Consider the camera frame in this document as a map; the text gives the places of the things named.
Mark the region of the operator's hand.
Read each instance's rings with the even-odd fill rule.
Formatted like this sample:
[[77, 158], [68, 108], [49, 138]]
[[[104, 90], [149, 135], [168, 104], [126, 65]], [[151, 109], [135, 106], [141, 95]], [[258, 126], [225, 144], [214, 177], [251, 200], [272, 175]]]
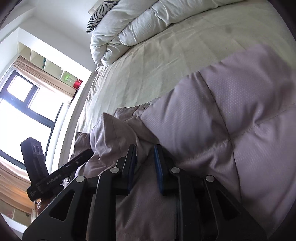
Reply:
[[51, 198], [51, 199], [40, 199], [40, 201], [37, 204], [37, 208], [36, 208], [37, 216], [39, 216], [41, 214], [41, 212], [51, 203], [51, 201], [53, 199], [54, 198]]

